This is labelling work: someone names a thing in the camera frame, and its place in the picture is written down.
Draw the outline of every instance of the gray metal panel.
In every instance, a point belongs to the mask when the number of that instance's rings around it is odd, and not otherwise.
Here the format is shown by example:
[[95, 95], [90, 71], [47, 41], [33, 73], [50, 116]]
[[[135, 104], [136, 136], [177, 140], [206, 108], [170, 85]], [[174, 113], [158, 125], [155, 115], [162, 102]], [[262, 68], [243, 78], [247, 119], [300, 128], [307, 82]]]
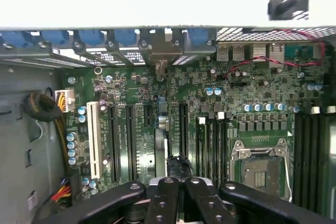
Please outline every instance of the gray metal panel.
[[[10, 104], [20, 104], [33, 90], [44, 93], [47, 87], [56, 88], [56, 77], [47, 69], [0, 65], [0, 78], [0, 100]], [[0, 223], [6, 224], [24, 224], [31, 220], [37, 207], [28, 210], [29, 194], [36, 191], [40, 205], [64, 174], [54, 124], [42, 123], [47, 129], [46, 135], [30, 143], [29, 117], [23, 113], [22, 119], [19, 118], [0, 122]], [[25, 153], [29, 149], [32, 165], [26, 168]]]

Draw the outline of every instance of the white metal panel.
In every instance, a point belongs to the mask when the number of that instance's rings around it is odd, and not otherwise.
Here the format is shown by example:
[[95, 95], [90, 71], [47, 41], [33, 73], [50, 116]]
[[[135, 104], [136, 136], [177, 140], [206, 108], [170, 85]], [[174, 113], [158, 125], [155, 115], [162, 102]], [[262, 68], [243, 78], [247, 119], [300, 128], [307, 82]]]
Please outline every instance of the white metal panel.
[[269, 21], [269, 0], [6, 0], [0, 30], [125, 27], [336, 26], [335, 0], [310, 0], [309, 20]]

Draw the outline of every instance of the green circuit board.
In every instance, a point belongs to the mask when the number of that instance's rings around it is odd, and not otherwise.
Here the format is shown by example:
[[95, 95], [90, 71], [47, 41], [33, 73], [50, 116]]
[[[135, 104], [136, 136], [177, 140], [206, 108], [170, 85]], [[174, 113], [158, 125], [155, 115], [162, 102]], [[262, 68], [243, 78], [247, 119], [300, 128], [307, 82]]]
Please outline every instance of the green circuit board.
[[[314, 60], [312, 50], [298, 55], [297, 49], [288, 48], [286, 60]], [[98, 191], [130, 180], [148, 185], [159, 165], [155, 131], [162, 115], [158, 100], [164, 97], [168, 156], [183, 154], [191, 162], [193, 176], [208, 177], [215, 186], [235, 180], [288, 200], [295, 158], [293, 108], [320, 102], [323, 92], [307, 85], [321, 83], [324, 69], [276, 69], [267, 62], [255, 62], [223, 78], [236, 64], [213, 57], [170, 66], [163, 78], [155, 75], [154, 67], [103, 68], [101, 74], [92, 69], [63, 70], [63, 86], [74, 89], [76, 98], [75, 112], [66, 113], [68, 133], [79, 136], [72, 168], [80, 169], [82, 178], [90, 174], [87, 123], [78, 121], [77, 109], [100, 101], [100, 106], [107, 107], [99, 116], [101, 155], [110, 155], [111, 162], [103, 166]], [[107, 82], [107, 76], [113, 80]], [[69, 77], [76, 83], [69, 84]], [[253, 110], [255, 104], [260, 111]], [[88, 190], [84, 198], [89, 197]]]

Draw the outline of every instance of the white pci slot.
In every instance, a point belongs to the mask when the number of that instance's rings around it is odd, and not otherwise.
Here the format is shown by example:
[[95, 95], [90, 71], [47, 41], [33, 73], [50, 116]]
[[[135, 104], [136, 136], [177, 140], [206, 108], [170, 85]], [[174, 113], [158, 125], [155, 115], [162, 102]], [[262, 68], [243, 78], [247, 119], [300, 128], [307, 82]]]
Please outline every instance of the white pci slot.
[[91, 178], [100, 178], [102, 175], [101, 139], [98, 102], [86, 104], [88, 113], [88, 133], [90, 147]]

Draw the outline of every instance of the power connector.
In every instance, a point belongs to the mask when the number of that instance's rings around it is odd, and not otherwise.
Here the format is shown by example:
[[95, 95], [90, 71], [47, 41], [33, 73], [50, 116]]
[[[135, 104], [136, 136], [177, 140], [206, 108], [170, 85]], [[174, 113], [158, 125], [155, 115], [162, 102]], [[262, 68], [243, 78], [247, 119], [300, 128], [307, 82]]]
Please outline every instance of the power connector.
[[63, 113], [75, 111], [75, 93], [73, 89], [55, 90], [55, 97], [65, 97], [63, 105], [59, 106]]

